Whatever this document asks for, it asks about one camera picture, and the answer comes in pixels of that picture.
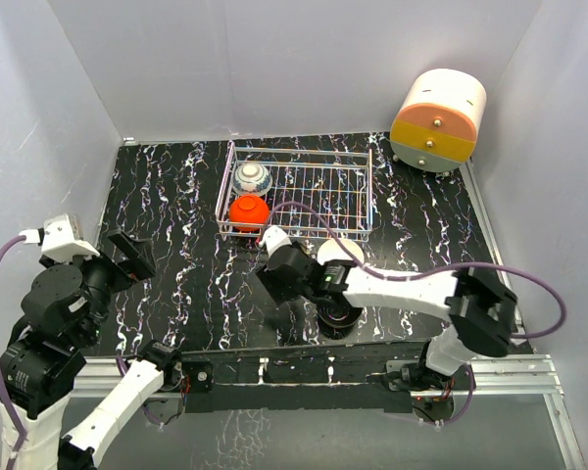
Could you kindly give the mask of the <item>orange bowl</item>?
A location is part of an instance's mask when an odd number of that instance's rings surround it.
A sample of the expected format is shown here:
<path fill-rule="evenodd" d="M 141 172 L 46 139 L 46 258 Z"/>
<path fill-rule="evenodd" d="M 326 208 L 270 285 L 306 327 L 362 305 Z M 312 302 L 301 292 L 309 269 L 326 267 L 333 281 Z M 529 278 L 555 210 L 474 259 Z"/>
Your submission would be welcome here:
<path fill-rule="evenodd" d="M 259 196 L 248 194 L 238 197 L 229 209 L 233 228 L 246 233 L 258 231 L 268 220 L 270 209 Z"/>

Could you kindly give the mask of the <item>blue floral white bowl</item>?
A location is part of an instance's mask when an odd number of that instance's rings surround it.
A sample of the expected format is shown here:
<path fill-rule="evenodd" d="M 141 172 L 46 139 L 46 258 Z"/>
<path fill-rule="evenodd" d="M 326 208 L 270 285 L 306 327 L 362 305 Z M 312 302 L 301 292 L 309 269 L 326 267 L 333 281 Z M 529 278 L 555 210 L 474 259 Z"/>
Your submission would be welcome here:
<path fill-rule="evenodd" d="M 265 196 L 272 188 L 272 176 L 261 164 L 240 164 L 233 174 L 232 189 L 240 196 Z"/>

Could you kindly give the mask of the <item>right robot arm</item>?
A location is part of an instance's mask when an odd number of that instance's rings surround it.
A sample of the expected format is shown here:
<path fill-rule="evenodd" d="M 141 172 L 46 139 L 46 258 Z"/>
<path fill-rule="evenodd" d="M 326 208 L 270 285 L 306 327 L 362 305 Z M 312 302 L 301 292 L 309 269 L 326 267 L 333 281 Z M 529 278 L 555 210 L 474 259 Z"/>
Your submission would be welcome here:
<path fill-rule="evenodd" d="M 425 342 L 417 361 L 387 368 L 381 381 L 389 389 L 442 389 L 475 357 L 508 353 L 517 297 L 476 267 L 426 277 L 399 271 L 373 275 L 353 260 L 320 264 L 292 243 L 273 250 L 256 275 L 277 305 L 304 298 L 316 306 L 320 322 L 335 330 L 354 325 L 367 307 L 447 321 L 446 329 Z"/>

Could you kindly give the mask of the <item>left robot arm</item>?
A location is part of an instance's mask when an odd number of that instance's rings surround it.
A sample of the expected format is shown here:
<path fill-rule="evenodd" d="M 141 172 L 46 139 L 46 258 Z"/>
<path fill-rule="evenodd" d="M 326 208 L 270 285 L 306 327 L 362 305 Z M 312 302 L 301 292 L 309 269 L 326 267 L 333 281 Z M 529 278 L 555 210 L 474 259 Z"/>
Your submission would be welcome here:
<path fill-rule="evenodd" d="M 19 243 L 41 247 L 43 270 L 21 302 L 22 317 L 0 352 L 3 469 L 96 469 L 130 418 L 153 394 L 176 388 L 181 354 L 159 341 L 120 363 L 121 379 L 67 433 L 63 417 L 114 294 L 156 273 L 152 243 L 120 229 L 109 233 L 115 261 L 61 220 L 22 231 L 0 249 L 0 263 Z"/>

